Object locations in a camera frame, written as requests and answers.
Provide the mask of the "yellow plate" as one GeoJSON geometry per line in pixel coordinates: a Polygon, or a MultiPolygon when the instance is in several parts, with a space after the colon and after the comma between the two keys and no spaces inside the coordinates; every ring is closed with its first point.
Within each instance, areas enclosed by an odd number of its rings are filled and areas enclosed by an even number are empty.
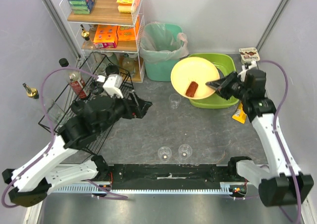
{"type": "Polygon", "coordinates": [[[188,57],[180,60],[171,71],[170,80],[175,91],[181,96],[200,100],[205,99],[215,93],[215,90],[206,85],[207,82],[220,78],[216,66],[201,57],[188,57]],[[194,96],[186,95],[190,84],[195,82],[198,87],[194,96]]]}

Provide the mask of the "spice jar with black grinder lid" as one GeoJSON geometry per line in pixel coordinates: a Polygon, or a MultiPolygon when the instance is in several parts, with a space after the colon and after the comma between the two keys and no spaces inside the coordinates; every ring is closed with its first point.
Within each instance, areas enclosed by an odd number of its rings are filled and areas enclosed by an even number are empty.
{"type": "Polygon", "coordinates": [[[90,91],[93,95],[100,95],[104,92],[103,83],[93,80],[89,86],[90,91]]]}

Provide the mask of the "sauce bottle with black cap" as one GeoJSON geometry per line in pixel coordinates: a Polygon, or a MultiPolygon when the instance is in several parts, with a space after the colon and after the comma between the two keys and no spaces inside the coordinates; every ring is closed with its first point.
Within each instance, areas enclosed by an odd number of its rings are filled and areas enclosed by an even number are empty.
{"type": "Polygon", "coordinates": [[[89,99],[91,92],[86,87],[86,83],[82,78],[81,73],[71,69],[66,58],[61,58],[58,62],[62,68],[65,68],[63,76],[77,97],[81,100],[89,99]]]}

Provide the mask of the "blue ceramic plate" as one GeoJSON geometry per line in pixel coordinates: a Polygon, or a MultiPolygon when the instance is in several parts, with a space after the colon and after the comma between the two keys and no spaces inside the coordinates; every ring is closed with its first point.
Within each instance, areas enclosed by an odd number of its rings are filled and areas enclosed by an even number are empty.
{"type": "Polygon", "coordinates": [[[221,67],[219,67],[218,65],[215,65],[215,67],[216,67],[217,70],[218,70],[219,78],[220,78],[220,79],[224,78],[226,75],[225,75],[225,73],[223,73],[223,69],[222,69],[221,67]]]}

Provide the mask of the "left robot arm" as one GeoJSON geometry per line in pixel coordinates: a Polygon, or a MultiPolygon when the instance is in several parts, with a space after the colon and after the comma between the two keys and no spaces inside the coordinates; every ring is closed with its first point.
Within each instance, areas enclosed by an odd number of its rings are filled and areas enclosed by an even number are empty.
{"type": "Polygon", "coordinates": [[[2,205],[31,207],[65,185],[103,180],[108,176],[109,166],[101,155],[72,168],[56,172],[53,169],[87,148],[121,118],[143,118],[151,106],[152,102],[139,98],[135,91],[130,91],[128,98],[98,95],[82,103],[76,115],[53,134],[51,142],[34,158],[18,169],[2,172],[8,184],[1,197],[2,205]]]}

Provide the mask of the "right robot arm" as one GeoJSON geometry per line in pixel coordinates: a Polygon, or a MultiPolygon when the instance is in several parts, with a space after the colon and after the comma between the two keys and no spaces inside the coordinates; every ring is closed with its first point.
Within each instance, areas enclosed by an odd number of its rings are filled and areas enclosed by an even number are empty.
{"type": "Polygon", "coordinates": [[[265,95],[265,84],[266,73],[258,69],[248,70],[244,80],[234,71],[222,79],[206,82],[220,97],[235,97],[242,102],[267,158],[269,168],[265,170],[248,157],[233,157],[228,163],[232,173],[256,187],[266,207],[301,205],[314,181],[310,174],[302,173],[292,158],[275,105],[265,95]]]}

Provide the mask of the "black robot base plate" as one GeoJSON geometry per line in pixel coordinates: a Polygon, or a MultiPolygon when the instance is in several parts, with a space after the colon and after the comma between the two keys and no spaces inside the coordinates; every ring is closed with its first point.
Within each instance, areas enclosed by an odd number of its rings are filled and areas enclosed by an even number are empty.
{"type": "Polygon", "coordinates": [[[95,181],[110,181],[113,189],[218,188],[221,182],[245,182],[227,166],[211,164],[114,164],[95,181]]]}

